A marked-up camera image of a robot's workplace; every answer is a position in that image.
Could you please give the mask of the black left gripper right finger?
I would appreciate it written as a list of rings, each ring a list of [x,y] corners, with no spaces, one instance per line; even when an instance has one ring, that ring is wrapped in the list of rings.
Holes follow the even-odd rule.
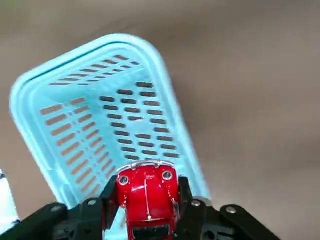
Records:
[[[178,184],[180,219],[175,240],[280,239],[243,207],[229,204],[216,210],[193,197],[187,177],[180,176]]]

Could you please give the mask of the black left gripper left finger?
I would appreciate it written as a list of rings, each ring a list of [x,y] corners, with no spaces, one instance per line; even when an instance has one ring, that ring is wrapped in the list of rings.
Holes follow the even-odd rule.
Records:
[[[110,178],[99,197],[74,208],[50,203],[3,233],[2,240],[103,240],[119,210],[117,176]]]

